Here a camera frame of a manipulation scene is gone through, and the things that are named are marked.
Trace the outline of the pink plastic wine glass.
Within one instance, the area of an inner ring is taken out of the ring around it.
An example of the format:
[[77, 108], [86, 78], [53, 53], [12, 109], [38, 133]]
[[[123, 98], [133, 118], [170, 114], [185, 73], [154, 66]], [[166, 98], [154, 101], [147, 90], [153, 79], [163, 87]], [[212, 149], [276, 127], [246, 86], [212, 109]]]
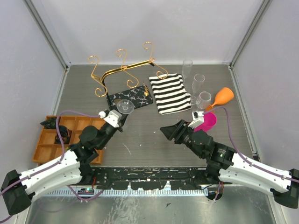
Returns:
[[204, 118], [204, 123], [199, 125], [198, 127], [196, 127], [194, 129], [194, 132], [198, 132], [198, 131], [202, 130], [207, 133], [217, 123], [217, 117], [213, 112], [209, 112], [209, 113], [205, 114], [203, 118]]

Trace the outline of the orange plastic wine glass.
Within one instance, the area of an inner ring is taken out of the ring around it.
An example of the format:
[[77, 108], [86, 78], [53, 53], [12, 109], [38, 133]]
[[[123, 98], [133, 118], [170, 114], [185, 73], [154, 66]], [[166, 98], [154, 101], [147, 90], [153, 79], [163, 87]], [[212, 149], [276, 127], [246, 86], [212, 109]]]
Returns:
[[213, 109], [214, 106], [224, 105], [224, 104], [228, 103], [229, 101], [231, 101], [233, 98], [234, 98], [233, 91], [228, 87], [224, 87], [216, 94], [216, 96], [214, 98], [214, 103], [209, 105], [206, 108], [206, 111]]

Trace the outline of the gold wine glass rack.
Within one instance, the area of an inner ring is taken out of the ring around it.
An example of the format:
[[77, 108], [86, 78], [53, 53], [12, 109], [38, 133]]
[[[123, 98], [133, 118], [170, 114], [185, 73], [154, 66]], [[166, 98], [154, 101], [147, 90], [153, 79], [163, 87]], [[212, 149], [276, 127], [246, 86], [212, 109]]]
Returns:
[[[125, 49], [118, 49], [116, 51], [116, 55], [122, 58], [122, 63], [118, 68], [108, 70], [104, 72], [102, 76], [98, 76], [95, 74], [95, 71], [100, 63], [100, 58], [96, 55], [91, 55], [88, 57], [88, 62], [94, 65], [94, 68], [91, 72], [91, 78], [96, 81], [100, 87], [96, 88], [94, 93], [97, 97], [103, 98], [106, 97], [107, 103], [110, 109], [116, 108], [118, 104], [121, 103], [122, 100], [128, 100], [132, 103], [134, 109], [138, 109], [153, 103], [153, 97], [150, 94], [148, 86], [143, 83], [140, 85], [139, 79], [131, 74], [129, 71], [138, 67], [142, 67], [145, 65], [150, 65], [153, 67], [158, 67], [159, 70], [156, 72], [154, 76], [158, 80], [166, 79], [169, 76], [168, 71], [161, 67], [160, 65], [155, 63], [155, 58], [153, 57], [154, 52], [154, 44], [152, 42], [145, 42], [142, 47], [145, 50], [150, 50], [149, 59], [133, 64], [126, 64], [126, 59], [128, 56], [128, 51]], [[116, 73], [126, 73], [129, 78], [126, 81], [126, 85], [128, 90], [124, 90], [115, 94], [109, 94], [108, 88], [105, 84], [105, 79], [108, 76], [114, 75]]]

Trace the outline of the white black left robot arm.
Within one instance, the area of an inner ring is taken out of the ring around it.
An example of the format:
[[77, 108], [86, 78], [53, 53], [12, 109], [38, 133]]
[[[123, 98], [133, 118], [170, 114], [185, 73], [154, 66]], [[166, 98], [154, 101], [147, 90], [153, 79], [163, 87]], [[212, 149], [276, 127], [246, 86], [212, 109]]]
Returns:
[[101, 128], [89, 125], [82, 130], [78, 143], [63, 150], [61, 156], [21, 173], [11, 170], [0, 188], [10, 216], [27, 209], [41, 196], [60, 187], [93, 181], [91, 161], [98, 151], [110, 141], [124, 125], [127, 116], [116, 110], [101, 111], [98, 118], [104, 120]]

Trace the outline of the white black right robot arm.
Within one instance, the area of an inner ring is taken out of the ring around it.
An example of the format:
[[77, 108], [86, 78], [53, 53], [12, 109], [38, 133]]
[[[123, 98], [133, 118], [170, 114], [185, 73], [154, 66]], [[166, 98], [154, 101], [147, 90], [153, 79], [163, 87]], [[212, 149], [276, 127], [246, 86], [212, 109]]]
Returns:
[[205, 179], [239, 184], [263, 192], [278, 204], [296, 209], [299, 206], [299, 171], [281, 170], [253, 160], [235, 148], [214, 141], [203, 130], [195, 132], [189, 123], [181, 120], [160, 131], [167, 140], [183, 144], [197, 157], [206, 160]]

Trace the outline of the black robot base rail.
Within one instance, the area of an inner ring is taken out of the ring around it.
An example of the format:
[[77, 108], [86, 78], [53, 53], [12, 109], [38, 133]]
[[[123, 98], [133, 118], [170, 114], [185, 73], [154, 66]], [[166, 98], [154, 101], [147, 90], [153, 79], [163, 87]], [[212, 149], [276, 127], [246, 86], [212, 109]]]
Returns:
[[96, 189], [114, 190], [162, 190], [170, 184], [171, 190], [203, 189], [203, 185], [217, 184], [208, 180], [205, 170], [197, 167], [93, 167], [88, 183], [76, 186], [95, 185]]

